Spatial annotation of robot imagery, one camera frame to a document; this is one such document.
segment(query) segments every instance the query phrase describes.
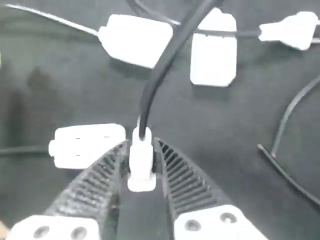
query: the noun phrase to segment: dark gray cloth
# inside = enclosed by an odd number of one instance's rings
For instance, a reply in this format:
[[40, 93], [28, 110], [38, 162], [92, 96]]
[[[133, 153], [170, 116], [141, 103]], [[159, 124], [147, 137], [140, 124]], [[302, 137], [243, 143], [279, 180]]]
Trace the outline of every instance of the dark gray cloth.
[[[181, 20], [196, 1], [145, 2]], [[95, 29], [111, 13], [132, 14], [124, 0], [20, 3]], [[298, 11], [320, 16], [320, 2], [225, 0], [222, 10], [236, 18], [239, 30], [251, 30]], [[155, 98], [149, 125], [153, 135], [193, 159], [269, 239], [319, 239], [319, 209], [278, 175], [257, 144], [271, 146], [287, 104], [320, 73], [320, 45], [299, 52], [241, 39], [237, 76], [229, 88], [192, 86], [190, 47], [189, 41]], [[149, 71], [111, 60], [91, 36], [9, 9], [0, 9], [0, 52], [2, 146], [46, 145], [57, 128], [72, 125], [118, 123], [131, 136]], [[278, 160], [320, 197], [318, 92], [289, 120]], [[12, 226], [40, 214], [72, 178], [48, 157], [2, 157], [1, 220]]]

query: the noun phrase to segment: black wire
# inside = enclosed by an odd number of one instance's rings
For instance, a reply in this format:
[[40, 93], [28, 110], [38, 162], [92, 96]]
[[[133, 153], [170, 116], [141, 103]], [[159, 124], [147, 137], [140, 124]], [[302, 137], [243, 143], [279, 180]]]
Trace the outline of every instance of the black wire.
[[292, 185], [294, 186], [302, 195], [304, 195], [311, 202], [315, 203], [320, 207], [320, 199], [312, 195], [308, 190], [296, 182], [290, 175], [284, 170], [276, 160], [277, 152], [280, 145], [280, 140], [284, 133], [285, 127], [287, 125], [289, 116], [297, 106], [297, 104], [308, 94], [310, 93], [318, 84], [320, 83], [320, 75], [309, 82], [298, 94], [293, 98], [288, 107], [286, 108], [283, 117], [281, 119], [279, 128], [277, 130], [271, 152], [268, 152], [265, 147], [261, 144], [258, 144], [258, 148], [264, 153], [267, 159], [272, 163], [272, 165], [279, 171], [279, 173]]
[[0, 156], [18, 154], [48, 154], [48, 148], [44, 146], [14, 146], [0, 148]]
[[185, 20], [182, 21], [182, 24], [175, 30], [167, 47], [152, 70], [150, 80], [144, 87], [140, 103], [138, 125], [139, 138], [141, 140], [145, 138], [149, 112], [156, 92], [163, 82], [177, 52], [211, 9], [217, 5], [218, 1], [221, 2], [222, 0], [203, 0], [195, 9], [187, 14]]
[[307, 197], [311, 202], [315, 203], [320, 207], [320, 199], [312, 195], [308, 190], [297, 183], [290, 175], [279, 165], [277, 160], [271, 156], [271, 154], [262, 146], [258, 144], [258, 148], [264, 153], [264, 155], [269, 159], [272, 165], [279, 171], [279, 173], [292, 185], [294, 186], [302, 195]]
[[[131, 10], [135, 12], [137, 15], [140, 15], [140, 13], [142, 12], [154, 20], [170, 24], [171, 26], [176, 27], [181, 25], [180, 22], [173, 20], [147, 7], [140, 0], [126, 0], [126, 2], [131, 8]], [[260, 29], [257, 29], [254, 31], [216, 31], [216, 30], [202, 30], [202, 29], [196, 28], [194, 32], [197, 34], [204, 34], [208, 36], [236, 37], [236, 38], [257, 38], [261, 34]]]

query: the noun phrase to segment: white cable connector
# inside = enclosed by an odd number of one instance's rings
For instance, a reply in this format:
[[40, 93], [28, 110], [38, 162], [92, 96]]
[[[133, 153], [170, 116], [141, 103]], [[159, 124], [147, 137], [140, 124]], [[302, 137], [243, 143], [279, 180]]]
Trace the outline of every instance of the white cable connector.
[[312, 43], [320, 43], [319, 38], [314, 38], [318, 24], [319, 19], [315, 13], [300, 11], [282, 21], [261, 24], [259, 39], [262, 42], [280, 41], [294, 49], [305, 51]]
[[62, 127], [49, 143], [49, 154], [57, 168], [86, 169], [124, 140], [126, 130], [119, 124]]
[[130, 147], [129, 167], [130, 176], [128, 188], [132, 192], [149, 192], [156, 188], [156, 174], [152, 172], [154, 164], [154, 147], [152, 146], [152, 133], [147, 127], [144, 140], [139, 139], [139, 128], [132, 133]]

